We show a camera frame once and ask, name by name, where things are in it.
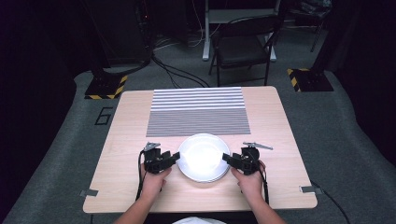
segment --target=yellow and black tape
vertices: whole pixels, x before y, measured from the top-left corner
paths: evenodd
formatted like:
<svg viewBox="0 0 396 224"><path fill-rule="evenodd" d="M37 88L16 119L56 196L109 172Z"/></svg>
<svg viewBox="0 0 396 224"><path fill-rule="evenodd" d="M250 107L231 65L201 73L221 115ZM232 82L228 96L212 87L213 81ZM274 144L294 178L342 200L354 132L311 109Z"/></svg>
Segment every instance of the yellow and black tape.
<svg viewBox="0 0 396 224"><path fill-rule="evenodd" d="M89 94L89 95L85 95L85 99L92 99L92 100L116 99L116 98L118 98L121 95L122 90L123 90L123 88L125 86L126 79L127 79L127 76L124 76L120 80L120 85L117 87L117 89L115 90L114 94L107 94L107 95Z"/></svg>
<svg viewBox="0 0 396 224"><path fill-rule="evenodd" d="M293 86L294 90L295 91L302 91L300 86L299 86L299 84L298 84L297 77L295 76L295 73L294 73L294 71L296 71L296 70L298 70L298 71L309 71L309 69L306 69L306 68L288 69L289 78L290 78L291 85Z"/></svg>

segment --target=table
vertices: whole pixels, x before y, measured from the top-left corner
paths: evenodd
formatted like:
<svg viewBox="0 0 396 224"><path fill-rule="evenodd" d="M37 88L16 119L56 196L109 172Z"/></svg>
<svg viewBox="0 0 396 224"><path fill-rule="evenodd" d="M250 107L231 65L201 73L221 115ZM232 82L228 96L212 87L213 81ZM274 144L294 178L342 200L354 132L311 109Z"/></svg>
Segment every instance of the table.
<svg viewBox="0 0 396 224"><path fill-rule="evenodd" d="M148 132L149 122L153 116L152 111L155 110L153 108L157 108L155 101L158 100L159 95L168 91L179 96L187 95L190 91L198 91L194 97L208 91L224 91L226 92L224 94L237 92L234 96L222 97L225 100L232 97L237 98L238 92L240 92L250 133L227 133L216 134L216 136L227 144L232 153L240 154L240 148L244 146L242 144L244 141L256 142L274 148L274 150L260 149L261 160L267 166L269 198L273 208L313 208L317 205L315 194L300 192L300 186L310 186L311 184L274 87L198 88L126 91L122 94L90 185L90 189L98 190L98 193L96 196L86 197L83 205L84 212L100 214L126 211L134 202L137 192L137 159L140 150L147 142L156 142L161 143L162 152L170 150L174 154L188 137L179 136L184 132L172 133L173 136L161 136L161 132ZM201 110L199 114L205 114L204 112L207 111ZM223 123L214 123L213 125L213 127L217 127ZM193 131L193 129L186 129L185 134L191 134L189 133L191 130ZM227 172L225 176L215 182L198 183L184 176L177 165L174 165L172 169L172 173L166 177L165 188L150 212L250 210L231 172Z"/></svg>
<svg viewBox="0 0 396 224"><path fill-rule="evenodd" d="M227 23L242 17L274 15L279 10L280 0L276 0L275 8L262 9L209 9L209 0L205 0L205 44L202 59L209 60L210 54L210 29L209 23ZM274 49L271 51L271 62L276 61Z"/></svg>

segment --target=black and white stripes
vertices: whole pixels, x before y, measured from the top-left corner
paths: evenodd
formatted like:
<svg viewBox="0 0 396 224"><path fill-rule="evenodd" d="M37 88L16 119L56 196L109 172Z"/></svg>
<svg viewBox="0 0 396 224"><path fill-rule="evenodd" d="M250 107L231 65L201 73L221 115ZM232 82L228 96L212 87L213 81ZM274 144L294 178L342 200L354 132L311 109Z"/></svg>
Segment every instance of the black and white stripes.
<svg viewBox="0 0 396 224"><path fill-rule="evenodd" d="M240 87L155 90L147 137L250 134Z"/></svg>

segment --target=black cable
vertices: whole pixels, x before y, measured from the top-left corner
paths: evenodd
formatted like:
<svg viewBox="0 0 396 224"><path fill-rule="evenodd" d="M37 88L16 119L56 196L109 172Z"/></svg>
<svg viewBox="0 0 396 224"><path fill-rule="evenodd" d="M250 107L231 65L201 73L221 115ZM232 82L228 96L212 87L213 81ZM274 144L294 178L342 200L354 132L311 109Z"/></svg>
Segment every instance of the black cable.
<svg viewBox="0 0 396 224"><path fill-rule="evenodd" d="M136 198L134 199L135 201L137 201L137 200L139 199L140 193L142 192L142 188L143 188L143 181L144 181L144 178L142 178L140 160L141 160L142 155L143 155L144 152L145 152L144 150L141 150L141 151L140 151L140 153L139 153L139 158L138 158L138 160L137 160L137 170L138 170L138 173L139 173L139 186L138 186L138 188L137 188Z"/></svg>
<svg viewBox="0 0 396 224"><path fill-rule="evenodd" d="M171 78L171 81L172 81L172 83L174 84L175 88L180 88L180 87L179 87L179 86L176 84L176 82L173 80L172 75L175 75L175 76L178 76L178 77L184 77L184 78L186 78L186 79L189 79L189 80L191 80L191 81L194 81L194 82L198 83L198 84L199 84L201 87L203 87L203 88L210 87L209 84L207 84L207 82L205 82L203 79L201 79L201 78L199 78L199 77L197 77L197 76L195 76L195 75L193 75L193 74L191 74L191 73L189 73L189 72L180 70L180 69L175 68L175 67L173 67L173 66L171 66L171 65L168 65L168 64L163 63L163 62L162 62L159 58L157 58L154 54L152 54L151 59L152 59L152 61L154 61L154 62L155 62L156 64L158 64L162 69L164 69L164 70L166 71L166 73L167 73L167 74L169 75L169 77ZM189 75L190 77L184 76L184 75L181 75L181 74L178 74L178 73L176 73L176 72L173 72L173 71L171 71L169 68L174 69L174 70L176 70L176 71L178 71L178 72L184 73L184 74L186 74L186 75Z"/></svg>
<svg viewBox="0 0 396 224"><path fill-rule="evenodd" d="M160 39L157 39L157 42L154 45L155 46L154 50L162 49L162 48L165 48L167 46L172 46L172 45L176 44L176 43L170 43L171 40L172 39L168 38L168 37L162 37Z"/></svg>
<svg viewBox="0 0 396 224"><path fill-rule="evenodd" d="M330 200L332 200L332 202L338 207L338 209L339 209L339 210L341 211L341 213L343 214L344 218L346 219L346 223L350 224L350 221L349 221L349 218L348 218L348 216L347 216L347 213L344 211L344 209L341 207L341 205L340 205L338 202L336 202L335 199L334 199L332 196L330 196L330 194L329 194L326 190L324 190L323 188L321 188L319 184L315 183L315 182L312 181L311 179L310 179L309 181L311 181L311 183L312 183L313 185L315 185L315 187L320 188L320 189L322 190L322 192L323 192L327 197L329 197Z"/></svg>
<svg viewBox="0 0 396 224"><path fill-rule="evenodd" d="M254 159L253 155L247 150L246 153L249 155L249 157L251 159ZM265 201L270 204L270 199L269 199L269 195L268 195L268 183L267 183L267 173L265 172L265 166L260 162L257 161L259 163L259 173L262 176L262 188L264 189L264 197L265 197Z"/></svg>
<svg viewBox="0 0 396 224"><path fill-rule="evenodd" d="M146 60L146 61L141 62L141 64L139 64L139 66L122 71L122 72L117 72L117 73L109 73L107 71L104 71L104 72L105 72L105 74L110 75L110 76L126 76L126 75L129 75L129 74L139 71L140 69L146 67L148 64L149 64L149 60Z"/></svg>
<svg viewBox="0 0 396 224"><path fill-rule="evenodd" d="M262 165L261 162L259 162L260 166L264 168L264 171L262 172L262 169L259 167L259 172L260 175L262 176L262 187L264 188L264 194L265 194L265 201L270 204L270 199L268 196L268 184L267 184L267 173L265 172L265 167Z"/></svg>

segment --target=chair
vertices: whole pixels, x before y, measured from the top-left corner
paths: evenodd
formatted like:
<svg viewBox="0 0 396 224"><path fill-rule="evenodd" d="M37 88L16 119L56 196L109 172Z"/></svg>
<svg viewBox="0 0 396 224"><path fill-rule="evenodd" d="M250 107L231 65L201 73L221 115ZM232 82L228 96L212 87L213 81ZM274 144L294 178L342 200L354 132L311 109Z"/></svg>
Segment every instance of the chair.
<svg viewBox="0 0 396 224"><path fill-rule="evenodd" d="M326 7L320 7L315 5L310 5L310 1L299 0L295 3L293 7L290 7L289 14L295 18L295 20L301 21L310 21L317 26L315 31L315 41L312 45L311 52L314 51L315 45L318 42L318 38L320 36L320 32L323 28L323 24L327 15L329 15L332 10L331 1L330 4Z"/></svg>
<svg viewBox="0 0 396 224"><path fill-rule="evenodd" d="M264 86L267 85L270 56L274 40L282 21L278 16L241 18L226 23L215 35L212 35L214 55L210 64L209 75L213 66L217 68L218 87L219 70L251 66L266 63ZM260 41L258 35L269 35Z"/></svg>

